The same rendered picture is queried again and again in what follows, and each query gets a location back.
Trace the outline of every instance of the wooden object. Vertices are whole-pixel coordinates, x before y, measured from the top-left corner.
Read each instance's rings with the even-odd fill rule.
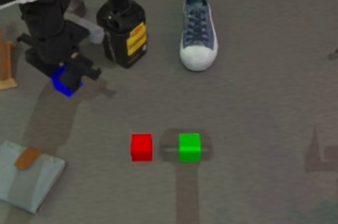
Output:
[[[17,87],[12,77],[11,49],[13,42],[5,42],[2,30],[0,30],[0,90]]]

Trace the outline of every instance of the black bottle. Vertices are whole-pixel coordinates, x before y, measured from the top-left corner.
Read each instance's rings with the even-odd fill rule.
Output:
[[[124,68],[131,67],[147,50],[144,9],[133,0],[108,0],[96,20],[105,30],[106,57]]]

